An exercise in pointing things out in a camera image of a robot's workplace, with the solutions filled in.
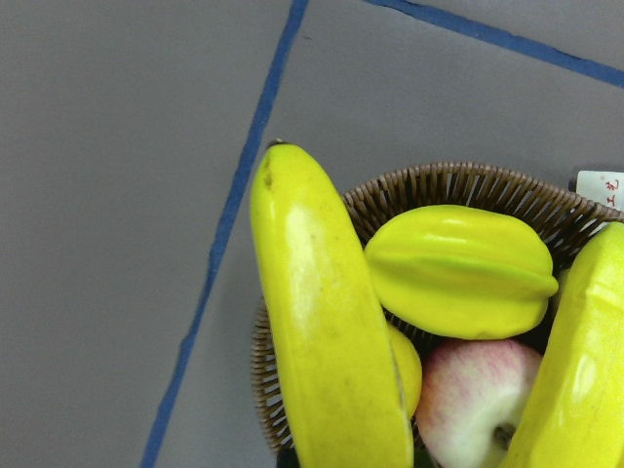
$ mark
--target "fruit basket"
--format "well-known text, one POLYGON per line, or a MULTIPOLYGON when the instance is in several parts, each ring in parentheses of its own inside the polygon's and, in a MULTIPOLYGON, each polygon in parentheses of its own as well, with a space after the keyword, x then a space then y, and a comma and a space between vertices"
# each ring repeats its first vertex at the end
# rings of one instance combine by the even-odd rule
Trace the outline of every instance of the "fruit basket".
MULTIPOLYGON (((534 177, 492 165, 465 162, 424 164, 387 173, 346 192, 342 199, 363 245, 393 216, 427 205, 465 205, 515 216, 530 225, 548 247, 554 275, 571 265, 604 222, 624 220, 624 213, 618 210, 534 177)), ((387 311, 385 314, 423 357, 442 339, 387 311)), ((551 325, 549 311, 537 328, 518 339, 543 352, 551 325)), ((262 300, 255 316, 251 377, 256 412, 268 445, 275 452, 290 448, 293 440, 282 405, 271 330, 262 300)), ((419 446, 421 442, 413 421, 412 425, 414 443, 419 446)))

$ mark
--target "apple stem cavity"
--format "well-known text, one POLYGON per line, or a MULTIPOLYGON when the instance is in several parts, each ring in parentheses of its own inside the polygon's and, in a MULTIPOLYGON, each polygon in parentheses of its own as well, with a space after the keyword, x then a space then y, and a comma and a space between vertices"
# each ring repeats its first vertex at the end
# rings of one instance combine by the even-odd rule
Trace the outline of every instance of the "apple stem cavity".
POLYGON ((515 432, 516 428, 512 424, 500 424, 494 429, 494 441, 499 446, 503 447, 503 449, 507 450, 509 449, 509 445, 511 444, 511 438, 514 437, 515 432))

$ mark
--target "white label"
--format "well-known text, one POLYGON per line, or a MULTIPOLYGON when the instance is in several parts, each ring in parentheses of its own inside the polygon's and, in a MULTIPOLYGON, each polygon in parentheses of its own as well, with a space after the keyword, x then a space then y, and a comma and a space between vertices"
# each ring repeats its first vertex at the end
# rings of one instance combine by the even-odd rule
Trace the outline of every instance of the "white label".
POLYGON ((610 208, 624 210, 624 173, 580 171, 576 193, 610 208))

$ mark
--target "blue tape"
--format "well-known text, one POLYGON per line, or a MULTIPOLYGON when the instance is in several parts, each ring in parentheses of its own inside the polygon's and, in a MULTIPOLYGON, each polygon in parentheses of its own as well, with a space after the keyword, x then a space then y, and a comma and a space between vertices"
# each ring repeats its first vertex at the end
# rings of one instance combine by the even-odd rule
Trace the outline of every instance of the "blue tape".
POLYGON ((522 36, 515 36, 503 29, 472 21, 438 8, 411 3, 407 0, 365 1, 375 6, 391 8, 409 15, 416 20, 428 22, 444 29, 463 34, 464 36, 472 37, 473 39, 478 39, 503 49, 508 49, 518 54, 542 60, 558 67, 595 78, 609 85, 624 88, 623 70, 586 58, 566 54, 541 42, 526 39, 522 36))
POLYGON ((187 335, 179 345, 174 374, 171 377, 167 391, 158 407, 156 418, 152 423, 140 462, 140 468, 153 468, 156 464, 158 453, 163 444, 167 427, 176 404, 177 394, 182 380, 184 379, 186 367, 195 344, 195 338, 199 332, 202 317, 206 310, 206 304, 208 303, 218 268, 223 259, 223 254, 227 247, 232 227, 234 226, 236 214, 241 206, 241 200, 243 199, 252 166, 254 165, 254 160, 260 147, 262 134, 264 133, 264 129, 271 115, 287 58, 293 46, 294 38, 301 26, 307 4, 308 0, 292 0, 288 20, 282 31, 269 72, 264 81, 264 88, 262 89, 262 94, 260 95, 253 115, 247 140, 241 152, 238 166, 227 195, 227 200, 225 201, 225 206, 223 207, 216 227, 216 233, 208 255, 206 280, 195 310, 195 315, 193 316, 193 321, 187 335))

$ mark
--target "wicker basket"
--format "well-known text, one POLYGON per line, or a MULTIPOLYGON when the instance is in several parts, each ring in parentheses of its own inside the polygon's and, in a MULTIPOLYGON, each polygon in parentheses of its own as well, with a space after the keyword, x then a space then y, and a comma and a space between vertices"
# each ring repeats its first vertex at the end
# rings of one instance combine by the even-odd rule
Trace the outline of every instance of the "wicker basket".
MULTIPOLYGON (((455 204, 515 216, 529 224, 553 257, 554 273, 568 267, 603 222, 624 220, 624 213, 527 175, 475 163, 413 166, 369 180, 343 195, 353 225, 365 245, 391 217, 426 205, 455 204)), ((440 342, 385 311, 386 318, 414 344, 421 358, 440 342)), ((552 313, 519 339, 544 351, 552 313)), ((282 404, 271 330, 260 301, 252 342, 255 407, 265 439, 275 452, 293 446, 282 404)), ((414 443, 421 444, 412 421, 414 443)))

